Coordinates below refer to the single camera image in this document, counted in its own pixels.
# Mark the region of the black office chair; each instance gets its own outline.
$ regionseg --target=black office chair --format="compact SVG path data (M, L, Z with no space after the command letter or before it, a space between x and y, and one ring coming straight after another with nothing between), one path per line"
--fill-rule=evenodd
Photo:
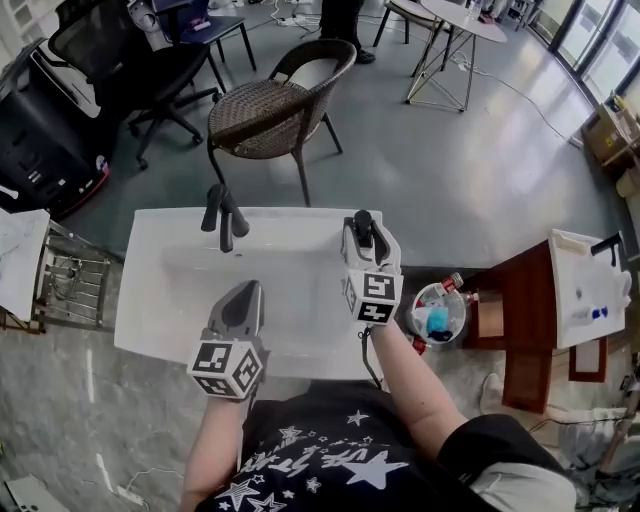
M208 45L174 45L152 51L144 32L133 24L124 0L66 0L56 13L60 28L49 40L49 49L65 62L55 65L84 73L98 105L121 119L142 111L129 123L134 136L139 123L152 121L136 153L141 170L148 167L142 157L149 142L167 119L189 131L194 144L202 142L200 132L177 109L209 95L216 101L218 89L177 96L207 60Z

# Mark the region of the star print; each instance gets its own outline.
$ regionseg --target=star print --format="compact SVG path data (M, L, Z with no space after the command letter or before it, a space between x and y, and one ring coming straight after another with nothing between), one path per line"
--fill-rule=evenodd
M278 503L277 501L274 501L273 495L274 493L271 493L271 495L264 501L259 501L253 498L247 498L247 501L255 507L254 512L264 512L265 507L268 507L268 512L278 512L278 510L282 510L287 506L286 503Z
M295 437L302 432L302 430L296 430L296 427L291 425L289 428L281 428L282 439L295 439Z
M363 419L368 417L369 416L367 416L366 414L360 414L360 410L358 410L353 416L349 416L349 419L347 420L347 425L349 423L355 423L356 425L360 426L360 422Z
M387 450L380 452L367 463L345 462L343 467L353 472L353 476L347 485L365 481L373 485L376 489L384 489L387 486L387 473L396 469L408 466L406 462L387 462Z
M229 489L227 489L219 496L216 496L215 499L218 500L220 498L226 498L227 496L229 496L231 498L231 501L233 502L233 508L236 510L236 512L238 512L238 510L240 510L240 506L242 505L242 499L245 496L260 494L255 489L251 489L251 487L249 487L249 482L251 482L251 478L245 480L241 484L234 484L233 482L231 482L231 487L229 487Z
M311 480L307 480L307 491L311 491L313 494L316 493L318 487L322 484L318 482L318 479L314 476Z

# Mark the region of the wicker chair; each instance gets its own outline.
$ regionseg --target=wicker chair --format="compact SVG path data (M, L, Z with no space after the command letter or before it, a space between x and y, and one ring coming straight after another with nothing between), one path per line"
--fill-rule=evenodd
M254 160L267 160L291 153L298 165L302 191L311 206L302 146L323 121L342 153L342 146L326 113L327 103L338 79L353 65L356 49L337 39L303 43L285 55L267 80L241 85L213 107L209 115L209 160L221 183L222 170L213 152ZM304 64L335 59L333 75L311 89L289 82Z

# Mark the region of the tiled floor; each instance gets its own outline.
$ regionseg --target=tiled floor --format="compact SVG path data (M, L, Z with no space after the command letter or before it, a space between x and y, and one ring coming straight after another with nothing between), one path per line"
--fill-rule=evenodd
M380 16L380 5L367 2L363 14ZM319 0L308 9L318 12ZM242 13L251 27L268 20L271 10L256 5ZM365 44L377 28L369 22L377 21L363 17ZM571 135L588 116L588 104L533 36L514 33L510 25L505 30L509 43L480 43L479 68L528 94L558 130ZM241 39L226 41L227 85L266 76L303 33L274 24L251 31L257 75ZM382 210L385 226L402 245L403 263L413 265L490 265L539 242L550 227L595 236L629 227L623 203L582 152L495 80L474 78L471 108L463 115L404 105L423 43L412 38L405 46L402 38L388 30L377 62L355 67L337 88L330 113L346 151L334 155L324 130L306 147L314 205ZM441 81L455 89L463 76L450 66ZM197 85L212 80L204 68ZM203 101L189 113L203 131L210 107ZM135 140L121 133L108 186L65 224L124 251L136 209L204 205L215 178L204 147L189 148L189 140L165 125L147 155L149 170L140 173ZM292 159L219 160L241 205L303 204ZM113 310L115 290L109 301ZM136 472L182 472L205 403L183 366L116 350L110 335L60 328L45 336L0 333L0 354L0 439L7 452L0 476L31 472L70 510L102 512L141 510L109 492ZM434 352L426 358L470 416L479 412L485 376L503 372L498 353ZM610 405L618 384L559 382L554 401L576 408ZM306 384L269 381L264 393L285 396ZM168 511L176 508L180 484L175 473L152 472L140 475L132 490L152 511Z

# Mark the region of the person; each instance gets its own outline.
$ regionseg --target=person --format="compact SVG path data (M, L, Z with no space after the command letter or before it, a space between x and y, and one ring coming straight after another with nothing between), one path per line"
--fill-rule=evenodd
M561 466L513 418L465 418L395 322L371 340L390 395L314 383L257 401L238 466L242 405L211 399L180 511L574 510Z
M358 13L364 0L322 0L320 38L343 39L356 47L356 62L371 64L376 56L364 50L358 39Z

